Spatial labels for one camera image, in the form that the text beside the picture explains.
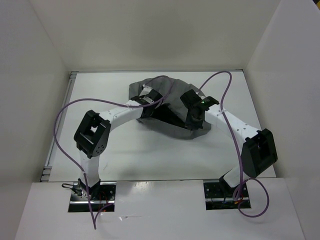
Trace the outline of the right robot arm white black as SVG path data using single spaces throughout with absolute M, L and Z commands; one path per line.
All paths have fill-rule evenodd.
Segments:
M 219 179 L 219 191 L 229 197 L 239 184 L 256 178 L 277 160 L 273 134 L 268 129 L 259 130 L 228 112 L 213 97 L 201 98 L 194 90 L 184 93 L 180 100 L 187 108 L 185 126 L 199 130 L 209 123 L 235 141 L 236 153 L 241 162 Z

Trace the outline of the grey pleated skirt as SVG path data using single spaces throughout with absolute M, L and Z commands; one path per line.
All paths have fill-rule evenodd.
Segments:
M 149 130 L 175 139 L 192 140 L 206 135 L 212 129 L 212 125 L 207 122 L 204 122 L 203 128 L 200 129 L 188 129 L 185 126 L 188 109 L 180 97 L 189 90 L 198 92 L 199 89 L 193 84 L 166 75 L 146 78 L 129 85 L 128 98 L 138 96 L 142 92 L 143 86 L 151 87 L 162 96 L 169 94 L 151 116 L 137 119 Z

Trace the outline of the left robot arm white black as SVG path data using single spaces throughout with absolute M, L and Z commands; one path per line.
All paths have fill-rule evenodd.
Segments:
M 163 100 L 163 95 L 146 86 L 139 95 L 132 97 L 123 106 L 101 113 L 93 110 L 85 113 L 74 134 L 74 140 L 79 150 L 81 167 L 78 185 L 88 200 L 96 199 L 100 193 L 100 155 L 107 148 L 110 133 L 131 120 L 151 116 Z

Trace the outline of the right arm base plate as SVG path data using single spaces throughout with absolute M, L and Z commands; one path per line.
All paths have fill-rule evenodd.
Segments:
M 233 188 L 223 186 L 218 180 L 204 181 L 204 200 L 207 211 L 211 210 L 232 210 L 237 209 L 240 204 L 241 209 L 250 209 L 251 203 L 247 185 L 245 184 L 238 201 L 233 199 Z

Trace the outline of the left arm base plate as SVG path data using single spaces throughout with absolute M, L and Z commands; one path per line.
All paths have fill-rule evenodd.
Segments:
M 63 183 L 63 188 L 71 190 L 69 200 L 69 213 L 86 213 L 89 212 L 87 194 L 77 182 Z M 100 186 L 94 193 L 90 194 L 90 203 L 94 213 L 102 209 L 102 212 L 114 212 L 116 199 L 116 182 L 100 183 Z

